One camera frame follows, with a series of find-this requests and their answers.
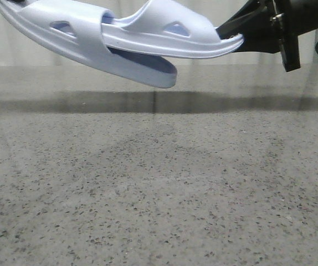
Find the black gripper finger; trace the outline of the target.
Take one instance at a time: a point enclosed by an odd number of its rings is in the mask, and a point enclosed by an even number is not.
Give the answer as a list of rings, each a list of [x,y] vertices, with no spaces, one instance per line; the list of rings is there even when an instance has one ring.
[[[261,52],[261,53],[277,53],[280,52],[278,35],[273,30],[252,31],[252,32],[239,32],[244,37],[243,44],[234,52]]]
[[[246,36],[257,28],[260,20],[261,1],[249,0],[237,13],[217,28],[222,39],[237,34]]]

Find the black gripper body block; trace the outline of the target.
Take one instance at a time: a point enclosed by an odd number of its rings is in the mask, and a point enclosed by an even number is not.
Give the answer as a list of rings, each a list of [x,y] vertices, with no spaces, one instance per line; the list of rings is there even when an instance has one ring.
[[[260,20],[254,31],[278,35],[286,71],[300,68],[298,36],[318,29],[318,1],[261,1]]]

